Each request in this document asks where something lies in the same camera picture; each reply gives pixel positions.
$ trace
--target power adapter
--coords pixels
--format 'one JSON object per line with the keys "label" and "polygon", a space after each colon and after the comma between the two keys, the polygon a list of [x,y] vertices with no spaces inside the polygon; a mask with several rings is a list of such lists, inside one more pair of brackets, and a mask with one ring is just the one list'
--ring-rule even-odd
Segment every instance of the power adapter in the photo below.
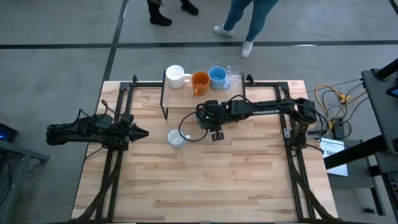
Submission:
{"label": "power adapter", "polygon": [[334,139],[345,139],[344,125],[343,125],[342,117],[336,118],[335,124],[333,125],[333,128],[331,129],[331,131],[333,132]]}

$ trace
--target concrete floor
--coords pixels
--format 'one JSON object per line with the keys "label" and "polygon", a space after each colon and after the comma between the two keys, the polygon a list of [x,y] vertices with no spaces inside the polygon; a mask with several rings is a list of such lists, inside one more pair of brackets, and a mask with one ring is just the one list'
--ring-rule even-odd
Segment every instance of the concrete floor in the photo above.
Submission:
{"label": "concrete floor", "polygon": [[[0,0],[1,44],[91,44],[113,40],[123,0]],[[161,10],[171,27],[149,23],[146,3],[129,1],[120,43],[242,41],[251,6],[232,39],[211,33],[223,22],[229,0],[192,0],[200,15],[180,10],[179,1],[165,0]],[[397,40],[398,16],[388,0],[280,0],[271,11],[258,41]],[[118,49],[110,80],[160,80],[162,70],[179,64],[187,72],[215,65],[240,65],[258,80],[305,80],[307,90],[319,83],[360,78],[362,70],[385,66],[397,57],[398,45],[322,47],[255,47],[242,59],[239,47],[176,47]],[[14,223],[50,223],[70,218],[86,144],[52,147],[45,127],[70,122],[79,108],[95,112],[109,49],[0,50],[0,122],[17,129],[17,143],[51,154],[50,162],[25,181]],[[346,92],[358,82],[338,87]],[[314,94],[309,93],[311,100]],[[336,103],[333,95],[326,101]],[[369,102],[356,111],[349,139],[379,134]],[[362,212],[373,207],[367,189],[332,189],[339,217],[356,222],[395,223],[388,203],[386,217]]]}

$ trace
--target person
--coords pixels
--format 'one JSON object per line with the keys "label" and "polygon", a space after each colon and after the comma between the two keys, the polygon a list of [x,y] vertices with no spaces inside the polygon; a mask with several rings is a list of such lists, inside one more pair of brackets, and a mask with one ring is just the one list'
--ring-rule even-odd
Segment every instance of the person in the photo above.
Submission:
{"label": "person", "polygon": [[[169,26],[172,24],[172,20],[164,17],[159,11],[160,5],[162,5],[162,0],[147,0],[147,3],[150,14],[150,23],[160,26]],[[196,8],[189,0],[181,0],[181,3],[182,10],[187,11],[193,16],[197,16],[199,14],[198,8]]]}
{"label": "person", "polygon": [[243,10],[253,1],[253,13],[249,28],[249,33],[243,43],[241,56],[247,58],[253,48],[253,41],[260,33],[266,23],[268,12],[275,6],[278,0],[232,0],[226,22],[215,26],[213,32],[216,34],[232,37],[234,35],[234,26],[242,18]]}

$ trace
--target white cup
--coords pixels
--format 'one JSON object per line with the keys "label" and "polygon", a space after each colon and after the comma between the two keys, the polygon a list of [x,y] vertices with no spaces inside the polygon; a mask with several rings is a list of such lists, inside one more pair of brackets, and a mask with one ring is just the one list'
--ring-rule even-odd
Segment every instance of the white cup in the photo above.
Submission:
{"label": "white cup", "polygon": [[[191,139],[191,136],[184,135],[184,133],[182,131],[180,131],[180,132],[185,138]],[[181,135],[178,133],[178,129],[172,129],[169,131],[169,133],[167,134],[167,141],[174,148],[181,148],[185,143],[188,142],[183,137],[181,137]]]}
{"label": "white cup", "polygon": [[167,68],[166,77],[172,88],[181,88],[186,82],[191,81],[191,75],[184,74],[184,69],[179,65],[172,65]]}

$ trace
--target blue jeans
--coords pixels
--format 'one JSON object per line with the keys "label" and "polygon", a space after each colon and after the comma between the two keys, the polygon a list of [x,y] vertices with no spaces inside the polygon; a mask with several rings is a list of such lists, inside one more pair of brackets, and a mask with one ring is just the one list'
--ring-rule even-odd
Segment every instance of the blue jeans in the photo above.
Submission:
{"label": "blue jeans", "polygon": [[253,14],[251,16],[251,23],[249,33],[246,36],[246,41],[254,41],[256,36],[260,33],[266,23],[268,12],[275,6],[278,0],[232,0],[231,9],[228,13],[224,29],[232,30],[235,24],[241,20],[243,10],[254,1]]}

